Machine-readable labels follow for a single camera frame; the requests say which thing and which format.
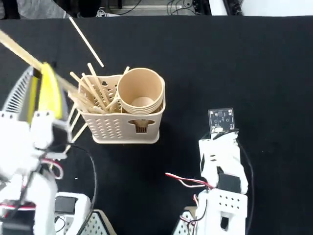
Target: beige utensil holder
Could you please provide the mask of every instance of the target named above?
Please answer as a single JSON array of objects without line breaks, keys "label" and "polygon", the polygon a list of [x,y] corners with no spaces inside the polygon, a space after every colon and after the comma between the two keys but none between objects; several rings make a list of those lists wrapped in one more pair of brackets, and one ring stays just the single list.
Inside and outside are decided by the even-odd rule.
[{"label": "beige utensil holder", "polygon": [[[121,76],[98,77],[103,88],[108,91],[110,102],[114,99],[117,83]],[[90,81],[93,80],[92,75],[87,75],[86,78]],[[99,107],[99,103],[84,90],[84,87],[79,86],[79,92]],[[123,113],[119,101],[114,109],[118,113],[91,114],[80,112],[96,143],[155,143],[159,139],[159,127],[164,109],[165,95],[161,106],[154,113],[148,115]]]}]

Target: chopstick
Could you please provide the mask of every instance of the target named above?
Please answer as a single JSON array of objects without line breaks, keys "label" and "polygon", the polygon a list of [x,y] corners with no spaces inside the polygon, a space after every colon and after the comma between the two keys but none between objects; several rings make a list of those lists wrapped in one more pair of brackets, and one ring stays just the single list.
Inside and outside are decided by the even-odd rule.
[{"label": "chopstick", "polygon": [[[37,60],[34,56],[29,54],[24,48],[22,48],[19,44],[17,44],[12,38],[10,38],[6,33],[0,30],[0,43],[2,43],[5,47],[23,59],[26,63],[33,66],[35,69],[41,71],[43,64]],[[56,79],[62,86],[62,88],[68,92],[70,92],[73,96],[88,104],[93,106],[89,100],[87,100],[82,94],[78,93],[78,90],[75,86],[67,82],[65,79],[56,74]]]},{"label": "chopstick", "polygon": [[89,48],[89,50],[92,52],[93,56],[95,57],[95,59],[98,61],[98,63],[100,64],[101,67],[104,67],[102,61],[100,60],[99,56],[97,55],[97,53],[94,51],[94,49],[92,48],[92,46],[90,45],[90,43],[88,42],[87,38],[84,36],[84,34],[82,33],[82,31],[79,29],[79,27],[77,26],[77,24],[75,23],[75,21],[73,20],[72,17],[69,18],[69,20],[72,22],[73,26],[75,27],[75,29],[77,30],[77,32],[79,33],[79,35],[82,37],[82,39],[84,40],[86,46]]},{"label": "chopstick", "polygon": [[98,87],[100,93],[102,94],[102,96],[103,96],[103,98],[104,98],[106,104],[108,105],[108,104],[110,103],[110,101],[109,101],[109,96],[108,96],[108,92],[105,91],[105,89],[103,89],[103,86],[102,86],[102,84],[100,83],[99,78],[98,78],[98,76],[96,75],[96,72],[94,71],[94,69],[93,69],[91,63],[88,63],[87,66],[88,66],[88,68],[89,68],[89,70],[90,70],[92,76],[94,77],[94,82],[95,82],[96,86]]},{"label": "chopstick", "polygon": [[85,82],[87,83],[87,85],[89,86],[89,89],[91,91],[91,94],[98,100],[101,108],[103,109],[103,111],[106,111],[106,106],[104,105],[102,98],[98,95],[97,91],[93,88],[92,84],[90,83],[90,81],[88,79],[85,79]]},{"label": "chopstick", "polygon": [[18,57],[23,59],[26,63],[30,64],[37,70],[41,71],[43,64],[37,60],[34,56],[29,54],[24,48],[17,44],[12,38],[10,38],[6,33],[0,30],[0,42]]}]

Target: black cloth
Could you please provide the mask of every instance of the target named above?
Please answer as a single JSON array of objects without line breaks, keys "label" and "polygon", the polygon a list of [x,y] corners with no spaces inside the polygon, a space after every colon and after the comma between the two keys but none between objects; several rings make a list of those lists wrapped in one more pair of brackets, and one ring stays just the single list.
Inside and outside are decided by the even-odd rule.
[{"label": "black cloth", "polygon": [[[96,144],[89,130],[77,141],[95,157],[96,207],[118,234],[172,232],[199,189],[164,173],[199,178],[198,140],[209,129],[207,110],[223,107],[234,108],[239,139],[254,167],[250,234],[312,234],[312,17],[76,21],[104,69],[68,20],[5,21],[0,28],[39,60],[56,62],[56,71],[73,83],[69,72],[88,72],[88,62],[101,75],[121,74],[126,66],[151,68],[166,82],[167,107],[156,144]],[[3,46],[0,55],[4,102],[27,65]],[[88,158],[71,149],[62,164],[59,189],[92,197]]]}]

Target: white plastic part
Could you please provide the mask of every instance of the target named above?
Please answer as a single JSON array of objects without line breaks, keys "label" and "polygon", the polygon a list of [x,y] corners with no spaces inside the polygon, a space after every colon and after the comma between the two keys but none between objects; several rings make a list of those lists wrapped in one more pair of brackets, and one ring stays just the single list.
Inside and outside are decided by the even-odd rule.
[{"label": "white plastic part", "polygon": [[[181,216],[186,220],[186,221],[191,221],[194,218],[192,217],[192,214],[189,211],[184,211]],[[188,233],[188,227],[187,227],[187,222],[179,219],[174,231],[173,235],[191,235],[192,231],[194,229],[194,225],[190,224],[189,226],[189,233]]]},{"label": "white plastic part", "polygon": [[[56,235],[68,235],[69,233],[67,231],[72,226],[73,218],[65,217],[65,216],[61,216],[61,217],[65,220],[66,224],[62,230],[57,232]],[[88,221],[81,235],[112,235],[112,234],[107,233],[105,229],[106,225],[103,224],[102,220],[98,213],[96,212],[92,213],[91,218]],[[58,228],[62,226],[63,226],[63,222],[61,221],[59,224],[56,224],[56,230],[58,230]]]},{"label": "white plastic part", "polygon": [[33,75],[33,67],[28,67],[17,81],[13,89],[11,90],[8,98],[6,99],[3,111],[19,114],[21,112],[24,97]]},{"label": "white plastic part", "polygon": [[209,0],[212,16],[227,16],[223,0]]},{"label": "white plastic part", "polygon": [[311,16],[312,0],[243,0],[245,16]]},{"label": "white plastic part", "polygon": [[30,126],[30,133],[34,147],[46,149],[53,142],[52,124],[54,113],[36,111]]},{"label": "white plastic part", "polygon": [[15,173],[27,175],[36,169],[38,159],[32,156],[33,142],[27,122],[17,121],[18,114],[0,112],[0,175],[11,179]]},{"label": "white plastic part", "polygon": [[[198,221],[196,235],[245,235],[247,217],[247,196],[240,193],[214,188],[202,191],[196,210]],[[221,228],[222,217],[228,218],[228,226]]]},{"label": "white plastic part", "polygon": [[66,226],[57,234],[77,235],[78,230],[85,221],[85,218],[90,209],[90,200],[84,194],[72,192],[58,192],[56,197],[71,197],[76,198],[75,214],[62,214],[66,218]]},{"label": "white plastic part", "polygon": [[[122,75],[100,76],[104,89],[108,90],[109,99],[112,101],[116,93],[116,86]],[[93,76],[87,75],[87,79],[92,81]],[[92,95],[79,87],[80,93],[93,102]],[[92,137],[96,143],[155,143],[159,139],[159,126],[163,111],[165,109],[165,95],[163,103],[153,114],[148,115],[132,115],[122,113],[120,102],[116,105],[116,113],[112,114],[90,114],[81,112],[85,122],[88,124],[92,132]],[[149,120],[145,127],[138,126],[136,120]]]},{"label": "white plastic part", "polygon": [[34,235],[55,235],[54,201],[58,188],[51,173],[34,173],[25,200],[36,204]]},{"label": "white plastic part", "polygon": [[206,178],[213,187],[218,184],[219,176],[217,167],[221,167],[223,172],[228,175],[240,178],[241,193],[246,194],[248,190],[248,180],[244,167],[240,162],[240,149],[238,147],[236,132],[223,135],[216,140],[199,140],[200,149],[200,169],[204,161],[201,176]]},{"label": "white plastic part", "polygon": [[[0,192],[1,201],[18,200],[21,194],[22,176],[16,174],[10,183]],[[36,204],[34,235],[55,235],[54,201],[57,186],[51,173],[34,173],[24,200]]]}]

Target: wooden chopstick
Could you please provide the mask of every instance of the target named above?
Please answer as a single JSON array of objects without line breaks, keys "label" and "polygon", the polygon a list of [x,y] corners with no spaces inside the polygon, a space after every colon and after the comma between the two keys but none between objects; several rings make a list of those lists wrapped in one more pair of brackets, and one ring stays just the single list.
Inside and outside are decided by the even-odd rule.
[{"label": "wooden chopstick", "polygon": [[2,30],[0,30],[0,43],[2,43],[6,48],[15,53],[18,57],[23,59],[26,63],[30,64],[37,70],[41,71],[43,64],[39,60],[37,60],[34,56],[29,54],[24,48],[18,45],[12,38],[10,38]]},{"label": "wooden chopstick", "polygon": [[80,79],[74,72],[70,72],[69,75],[71,75],[72,78],[74,78],[78,82],[78,84],[80,84],[82,87],[84,87],[86,89],[86,91],[88,91],[90,94],[92,94],[89,86],[87,86],[86,83],[83,82],[83,80]]},{"label": "wooden chopstick", "polygon": [[109,101],[109,96],[108,96],[108,92],[105,91],[105,89],[103,89],[103,86],[102,86],[102,84],[100,83],[99,78],[98,78],[96,72],[94,71],[94,69],[93,69],[91,63],[88,63],[87,66],[88,66],[88,68],[89,68],[89,70],[90,70],[92,76],[94,77],[95,85],[98,87],[98,89],[99,89],[100,93],[102,94],[102,96],[103,96],[103,98],[104,98],[106,104],[108,105],[108,104],[110,103],[110,101]]},{"label": "wooden chopstick", "polygon": [[90,83],[89,79],[85,79],[85,82],[87,83],[87,85],[90,88],[91,94],[98,100],[101,108],[103,109],[103,111],[106,111],[106,106],[104,105],[102,98],[98,95],[97,91],[93,88],[92,84]]},{"label": "wooden chopstick", "polygon": [[82,39],[84,40],[85,44],[87,45],[87,47],[89,48],[89,50],[92,52],[93,56],[96,58],[96,60],[98,61],[98,63],[100,64],[101,67],[104,67],[102,61],[100,60],[99,56],[97,55],[97,53],[94,51],[94,49],[92,48],[92,46],[90,45],[90,43],[88,42],[87,38],[84,36],[84,34],[82,33],[82,31],[80,30],[80,28],[77,26],[77,24],[75,23],[75,21],[73,20],[72,17],[69,18],[69,20],[72,22],[73,26],[75,27],[75,29],[77,30],[77,32],[79,33],[79,35],[82,37]]}]

